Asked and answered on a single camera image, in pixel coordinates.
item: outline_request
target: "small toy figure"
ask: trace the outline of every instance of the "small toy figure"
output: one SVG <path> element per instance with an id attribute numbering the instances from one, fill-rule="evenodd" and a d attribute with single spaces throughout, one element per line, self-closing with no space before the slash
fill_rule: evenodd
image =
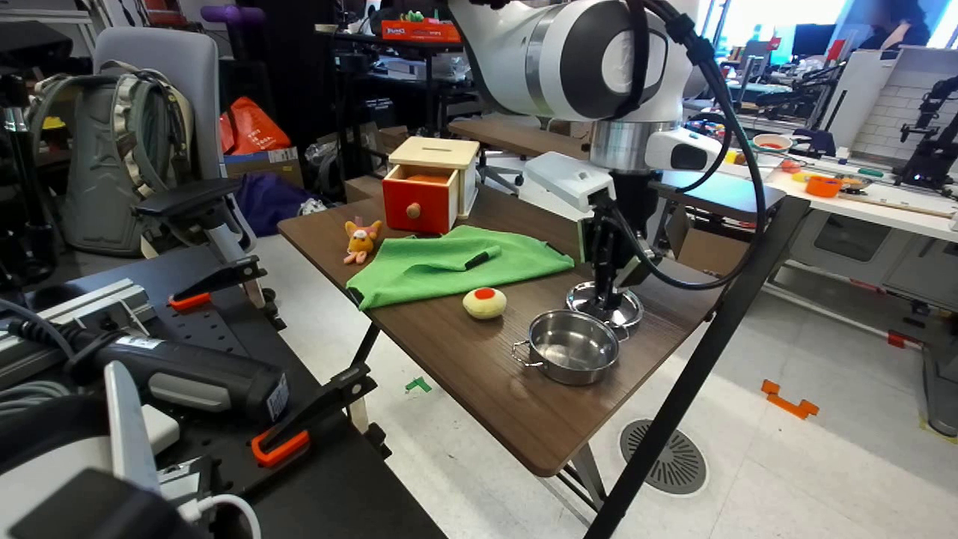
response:
<path id="1" fill-rule="evenodd" d="M 375 225 L 361 225 L 360 217 L 355 220 L 343 220 L 343 229 L 346 229 L 346 256 L 343 264 L 366 264 L 366 256 L 378 247 L 379 241 L 379 228 L 382 220 L 375 220 Z"/>

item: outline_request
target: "green cloth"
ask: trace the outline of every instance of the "green cloth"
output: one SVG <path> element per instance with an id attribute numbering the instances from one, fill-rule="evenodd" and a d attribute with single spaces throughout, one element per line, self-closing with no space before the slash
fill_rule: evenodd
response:
<path id="1" fill-rule="evenodd" d="M 568 253 L 542 238 L 457 225 L 445 235 L 388 235 L 346 288 L 360 307 L 466 294 L 572 270 Z"/>

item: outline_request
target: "backpack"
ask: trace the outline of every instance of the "backpack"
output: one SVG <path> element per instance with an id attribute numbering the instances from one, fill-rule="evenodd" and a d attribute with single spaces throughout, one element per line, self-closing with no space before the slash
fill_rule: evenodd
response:
<path id="1" fill-rule="evenodd" d="M 53 195 L 65 246 L 95 253 L 138 253 L 143 196 L 192 177 L 192 106 L 161 75 L 107 63 L 98 75 L 53 75 L 35 84 L 26 121 L 38 148 L 42 126 L 68 129 L 68 177 Z"/>

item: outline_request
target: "wooden box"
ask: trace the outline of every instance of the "wooden box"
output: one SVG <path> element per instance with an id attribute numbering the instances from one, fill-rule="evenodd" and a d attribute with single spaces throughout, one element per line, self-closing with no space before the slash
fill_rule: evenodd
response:
<path id="1" fill-rule="evenodd" d="M 445 234 L 478 196 L 478 142 L 408 138 L 382 178 L 385 225 L 414 234 Z"/>

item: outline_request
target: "person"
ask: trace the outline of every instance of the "person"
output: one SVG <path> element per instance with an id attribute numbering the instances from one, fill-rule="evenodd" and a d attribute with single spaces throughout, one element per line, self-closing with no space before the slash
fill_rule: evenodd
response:
<path id="1" fill-rule="evenodd" d="M 899 45 L 926 45 L 932 30 L 920 0 L 876 0 L 870 9 L 870 35 L 860 47 L 890 50 Z"/>

